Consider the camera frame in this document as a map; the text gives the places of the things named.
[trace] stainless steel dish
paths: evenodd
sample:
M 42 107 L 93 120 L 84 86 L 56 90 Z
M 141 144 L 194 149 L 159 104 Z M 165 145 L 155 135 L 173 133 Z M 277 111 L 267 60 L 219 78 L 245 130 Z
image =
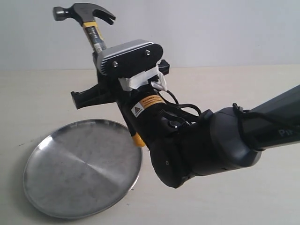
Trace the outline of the stainless steel dish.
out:
M 83 120 L 46 137 L 24 171 L 28 200 L 57 218 L 83 218 L 113 206 L 137 181 L 142 149 L 127 128 L 108 120 Z

